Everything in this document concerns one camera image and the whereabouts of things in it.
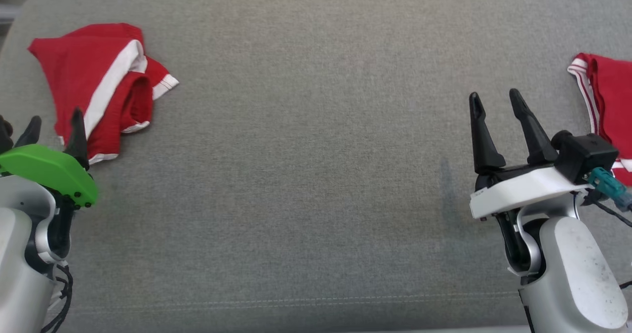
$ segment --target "white trim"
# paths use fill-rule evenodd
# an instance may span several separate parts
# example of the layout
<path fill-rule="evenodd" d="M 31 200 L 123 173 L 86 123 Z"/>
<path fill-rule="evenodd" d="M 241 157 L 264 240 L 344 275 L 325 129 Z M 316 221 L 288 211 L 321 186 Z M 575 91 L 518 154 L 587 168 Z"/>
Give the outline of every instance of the white trim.
<path fill-rule="evenodd" d="M 144 121 L 142 123 L 138 123 L 136 122 L 135 125 L 132 126 L 128 126 L 127 128 L 123 129 L 122 131 L 120 131 L 121 133 L 133 133 L 133 132 L 138 132 L 141 129 L 145 129 L 147 128 L 147 126 L 149 126 L 149 121 Z"/>
<path fill-rule="evenodd" d="M 90 134 L 103 118 L 106 108 L 115 94 L 120 81 L 129 71 L 145 72 L 147 69 L 147 58 L 143 53 L 143 46 L 138 40 L 132 40 L 119 52 L 117 58 L 112 62 L 101 82 L 92 93 L 90 104 L 83 115 L 83 125 L 85 126 L 85 138 L 90 138 Z"/>
<path fill-rule="evenodd" d="M 586 68 L 588 67 L 588 63 L 580 58 L 576 58 L 571 63 L 571 66 L 566 68 L 570 74 L 575 76 L 577 81 L 577 86 L 580 88 L 580 92 L 584 97 L 584 102 L 586 103 L 586 108 L 589 112 L 589 119 L 591 120 L 591 133 L 599 134 L 599 110 L 596 107 L 596 102 L 594 101 L 594 93 L 591 86 L 591 81 L 586 74 Z"/>
<path fill-rule="evenodd" d="M 170 74 L 165 75 L 160 82 L 154 86 L 153 98 L 159 99 L 163 94 L 167 93 L 172 88 L 176 87 L 180 81 Z"/>
<path fill-rule="evenodd" d="M 619 161 L 628 172 L 632 172 L 632 159 L 619 159 Z"/>
<path fill-rule="evenodd" d="M 97 162 L 102 162 L 103 160 L 116 159 L 117 157 L 118 154 L 97 154 L 94 157 L 90 158 L 90 160 L 88 160 L 88 163 L 92 165 L 96 164 Z"/>
<path fill-rule="evenodd" d="M 571 66 L 578 66 L 578 67 L 582 67 L 582 68 L 588 68 L 589 64 L 581 59 L 581 58 L 575 58 L 575 60 L 573 60 L 573 62 L 571 63 Z"/>

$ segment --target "black cable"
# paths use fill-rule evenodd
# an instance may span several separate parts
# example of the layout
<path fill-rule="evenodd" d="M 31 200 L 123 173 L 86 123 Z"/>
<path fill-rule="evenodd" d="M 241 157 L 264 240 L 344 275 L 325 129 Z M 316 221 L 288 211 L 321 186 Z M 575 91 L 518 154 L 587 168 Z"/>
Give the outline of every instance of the black cable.
<path fill-rule="evenodd" d="M 57 322 L 57 326 L 55 326 L 55 329 L 52 330 L 52 333 L 57 333 L 61 324 L 64 323 L 64 320 L 66 320 L 66 315 L 68 315 L 68 311 L 70 310 L 70 301 L 72 301 L 73 298 L 73 276 L 70 275 L 70 269 L 68 266 L 63 267 L 61 265 L 57 265 L 57 268 L 66 274 L 66 277 L 68 277 L 68 290 L 66 292 L 66 303 L 58 315 L 60 317 L 59 322 Z"/>
<path fill-rule="evenodd" d="M 61 265 L 57 265 L 57 268 L 63 272 L 64 274 L 66 274 L 66 277 L 68 278 L 68 281 L 62 279 L 61 277 L 56 277 L 55 279 L 61 283 L 64 284 L 64 288 L 63 290 L 61 290 L 61 297 L 66 298 L 66 302 L 64 303 L 64 307 L 61 309 L 61 311 L 59 311 L 59 314 L 57 314 L 57 316 L 52 319 L 49 324 L 47 324 L 46 326 L 44 326 L 40 333 L 46 333 L 47 331 L 49 331 L 51 328 L 54 327 L 54 329 L 52 330 L 51 333 L 56 333 L 59 330 L 59 327 L 61 327 L 61 324 L 64 322 L 64 320 L 66 319 L 66 315 L 68 315 L 68 310 L 70 310 L 70 301 L 73 297 L 73 277 L 72 275 L 70 275 L 70 270 L 69 268 L 63 267 Z"/>
<path fill-rule="evenodd" d="M 603 205 L 599 201 L 595 201 L 592 198 L 589 198 L 588 196 L 584 197 L 584 200 L 590 201 L 591 203 L 593 203 L 593 205 L 596 205 L 597 207 L 599 207 L 605 213 L 615 216 L 621 222 L 625 223 L 628 227 L 632 227 L 632 222 L 630 222 L 629 219 L 625 218 L 624 216 L 622 216 L 622 214 L 614 211 L 613 209 L 609 209 L 608 207 L 606 207 L 605 205 Z"/>

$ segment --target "gray couch cushion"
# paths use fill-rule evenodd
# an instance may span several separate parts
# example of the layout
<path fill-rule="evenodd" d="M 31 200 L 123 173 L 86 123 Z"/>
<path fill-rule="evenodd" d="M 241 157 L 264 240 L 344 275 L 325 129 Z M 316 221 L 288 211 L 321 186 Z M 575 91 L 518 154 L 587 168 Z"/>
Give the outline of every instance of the gray couch cushion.
<path fill-rule="evenodd" d="M 566 67 L 632 59 L 632 0 L 29 0 L 0 58 L 0 112 L 43 119 L 33 38 L 127 22 L 181 81 L 93 167 L 62 331 L 353 331 L 525 324 L 496 223 L 472 220 L 467 96 L 511 164 L 508 101 L 589 131 Z M 583 218 L 619 281 L 629 229 Z M 630 293 L 626 293 L 632 302 Z"/>

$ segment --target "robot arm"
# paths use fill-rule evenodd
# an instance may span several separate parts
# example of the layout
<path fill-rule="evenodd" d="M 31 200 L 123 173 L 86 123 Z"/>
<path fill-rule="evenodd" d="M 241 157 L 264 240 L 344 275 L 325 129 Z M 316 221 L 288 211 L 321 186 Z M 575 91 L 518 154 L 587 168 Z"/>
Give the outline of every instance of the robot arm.
<path fill-rule="evenodd" d="M 573 137 L 565 131 L 553 137 L 554 148 L 517 90 L 510 99 L 530 155 L 527 165 L 504 168 L 485 125 L 483 105 L 476 93 L 470 95 L 478 173 L 472 216 L 494 217 L 499 223 L 508 270 L 521 279 L 519 294 L 531 331 L 627 332 L 626 300 L 577 213 L 581 194 L 602 199 L 605 191 L 627 197 L 624 187 L 622 192 L 620 187 L 603 188 L 616 185 L 603 169 L 612 167 L 618 151 L 597 135 Z"/>
<path fill-rule="evenodd" d="M 86 172 L 83 116 L 73 115 L 73 135 L 61 153 L 36 144 L 34 117 L 15 146 L 12 128 L 0 117 L 0 333 L 39 333 L 56 282 L 55 266 L 72 277 L 65 258 L 75 210 L 90 207 L 97 189 Z M 50 324 L 56 331 L 63 315 Z"/>

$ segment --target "red cloth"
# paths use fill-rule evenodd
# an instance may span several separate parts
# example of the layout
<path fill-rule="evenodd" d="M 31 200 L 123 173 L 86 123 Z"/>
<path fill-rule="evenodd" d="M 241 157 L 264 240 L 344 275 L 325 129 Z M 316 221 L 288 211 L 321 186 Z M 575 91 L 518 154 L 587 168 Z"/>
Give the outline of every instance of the red cloth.
<path fill-rule="evenodd" d="M 614 176 L 632 185 L 632 62 L 594 54 L 578 54 L 568 67 L 577 79 L 591 119 L 591 132 L 619 149 Z"/>
<path fill-rule="evenodd" d="M 46 75 L 57 110 L 55 131 L 68 142 L 76 107 L 84 116 L 91 164 L 117 157 L 120 133 L 149 125 L 154 99 L 178 81 L 145 56 L 142 31 L 129 24 L 93 24 L 29 47 Z"/>

